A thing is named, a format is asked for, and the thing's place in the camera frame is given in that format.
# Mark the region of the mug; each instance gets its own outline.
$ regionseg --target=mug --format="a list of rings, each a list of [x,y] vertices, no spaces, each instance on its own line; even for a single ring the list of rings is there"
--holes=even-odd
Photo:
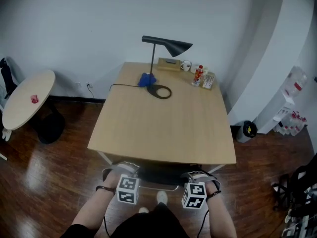
[[[189,62],[189,61],[187,61],[187,60],[185,60],[185,61],[182,62],[182,64],[181,64],[180,67],[181,67],[184,71],[189,71],[189,70],[190,70],[190,66],[192,66],[192,63]]]

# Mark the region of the round table base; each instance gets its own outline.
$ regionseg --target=round table base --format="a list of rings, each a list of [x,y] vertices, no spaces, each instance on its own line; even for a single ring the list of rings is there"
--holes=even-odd
[[[64,128],[65,118],[61,114],[50,114],[41,121],[39,140],[44,144],[51,144],[58,140]]]

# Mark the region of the black trash can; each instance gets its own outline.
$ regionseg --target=black trash can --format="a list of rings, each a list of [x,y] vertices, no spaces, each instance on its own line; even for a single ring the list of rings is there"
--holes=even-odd
[[[251,138],[257,135],[257,126],[251,121],[244,121],[243,126],[240,127],[237,133],[237,141],[240,143],[245,143]]]

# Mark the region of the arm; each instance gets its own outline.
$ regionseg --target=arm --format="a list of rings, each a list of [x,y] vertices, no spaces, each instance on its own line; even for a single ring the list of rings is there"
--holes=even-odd
[[[102,186],[116,188],[120,174],[111,171]],[[72,225],[81,224],[90,230],[97,230],[101,226],[107,207],[114,194],[111,191],[98,189],[95,194],[84,204],[75,217]]]
[[[206,182],[205,186],[207,195],[217,191],[213,182]],[[212,238],[236,238],[237,233],[234,228],[233,221],[220,194],[213,196],[207,201],[209,209],[210,235]]]

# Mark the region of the round white table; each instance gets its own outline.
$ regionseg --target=round white table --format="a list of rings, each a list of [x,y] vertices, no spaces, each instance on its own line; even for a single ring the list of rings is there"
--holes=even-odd
[[[56,141],[65,127],[64,117],[47,101],[52,114],[43,120],[35,116],[36,112],[46,102],[55,83],[52,70],[45,70],[26,78],[9,97],[2,114],[2,124],[6,129],[15,130],[30,121],[43,143]],[[31,96],[37,95],[38,103],[31,102]]]

